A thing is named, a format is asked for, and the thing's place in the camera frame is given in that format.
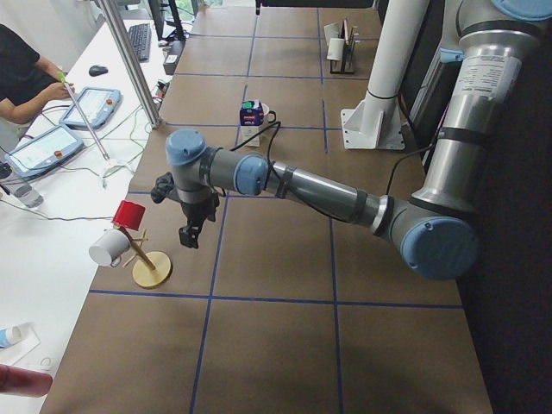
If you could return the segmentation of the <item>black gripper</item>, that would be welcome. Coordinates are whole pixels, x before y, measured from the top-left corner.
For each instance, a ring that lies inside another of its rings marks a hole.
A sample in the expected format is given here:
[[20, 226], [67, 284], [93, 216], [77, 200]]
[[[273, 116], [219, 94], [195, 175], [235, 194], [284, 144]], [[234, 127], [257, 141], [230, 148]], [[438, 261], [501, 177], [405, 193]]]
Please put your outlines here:
[[216, 221], [216, 209], [219, 207], [218, 196], [208, 196], [199, 203], [180, 203], [187, 224], [179, 229], [180, 244], [187, 248], [198, 248], [198, 237], [206, 220]]

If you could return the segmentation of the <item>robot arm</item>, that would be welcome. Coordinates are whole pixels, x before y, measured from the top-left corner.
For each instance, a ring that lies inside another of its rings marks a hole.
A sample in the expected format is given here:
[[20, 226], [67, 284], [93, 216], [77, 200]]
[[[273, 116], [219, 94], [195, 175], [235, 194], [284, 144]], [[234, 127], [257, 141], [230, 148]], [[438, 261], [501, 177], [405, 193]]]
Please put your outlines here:
[[369, 228], [425, 278], [458, 278], [478, 256], [469, 219], [486, 145], [523, 59], [539, 46], [550, 19], [548, 1], [446, 2], [442, 59], [461, 66], [423, 187], [407, 201], [377, 197], [265, 156], [210, 147], [193, 129], [167, 137], [171, 170], [156, 179], [152, 199], [180, 204], [187, 224], [179, 239], [188, 248], [198, 246], [204, 222], [214, 219], [219, 190], [253, 196], [268, 191]]

